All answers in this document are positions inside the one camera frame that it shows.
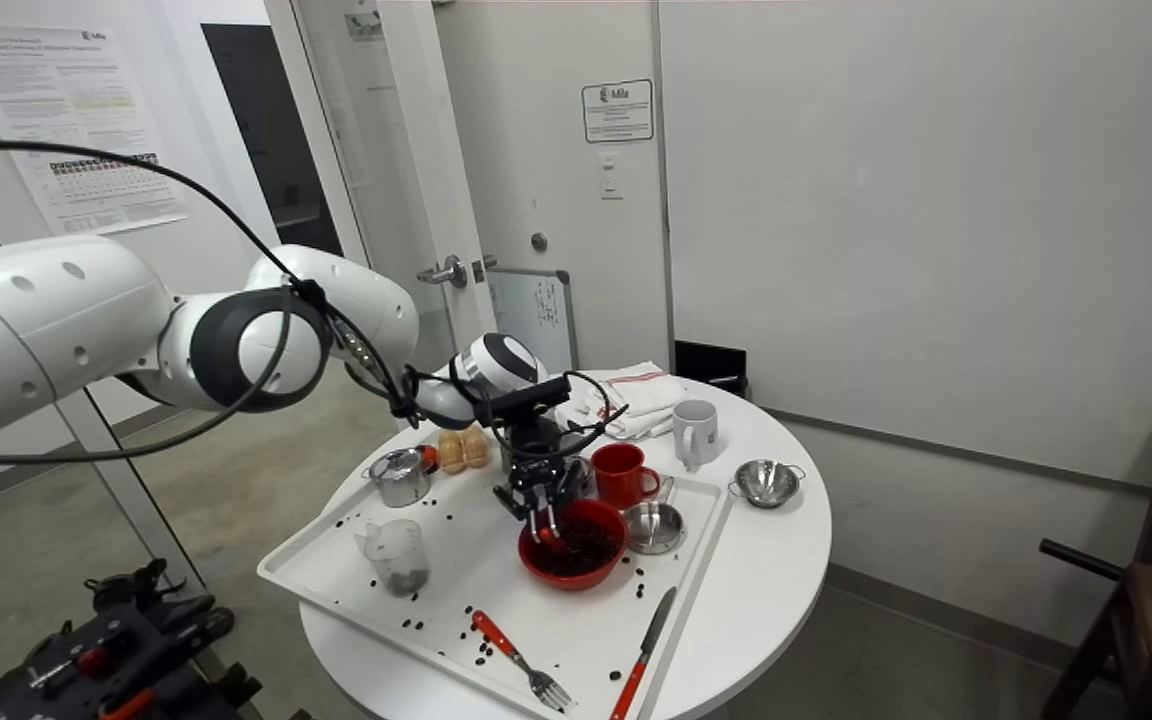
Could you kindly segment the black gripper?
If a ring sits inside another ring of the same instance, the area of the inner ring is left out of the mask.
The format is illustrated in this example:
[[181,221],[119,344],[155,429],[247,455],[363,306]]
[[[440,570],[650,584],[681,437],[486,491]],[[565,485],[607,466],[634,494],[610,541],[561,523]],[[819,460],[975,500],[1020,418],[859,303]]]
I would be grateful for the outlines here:
[[544,541],[544,512],[561,519],[561,534],[568,532],[572,460],[604,433],[604,414],[565,418],[561,404],[568,400],[572,371],[510,392],[471,395],[476,418],[504,450],[504,479],[495,491],[523,494],[523,529],[531,541]]

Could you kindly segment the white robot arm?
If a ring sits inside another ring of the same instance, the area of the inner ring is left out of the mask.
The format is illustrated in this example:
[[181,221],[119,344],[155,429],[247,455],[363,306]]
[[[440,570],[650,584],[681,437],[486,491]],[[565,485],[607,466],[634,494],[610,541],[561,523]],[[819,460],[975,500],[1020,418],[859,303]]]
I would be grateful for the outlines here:
[[440,366],[419,366],[417,344],[417,299],[397,280],[303,245],[210,290],[169,289],[100,232],[0,249],[0,429],[94,378],[169,408],[281,412],[342,362],[407,425],[490,433],[510,517],[565,500],[575,450],[607,433],[565,412],[572,378],[508,330],[476,337]]

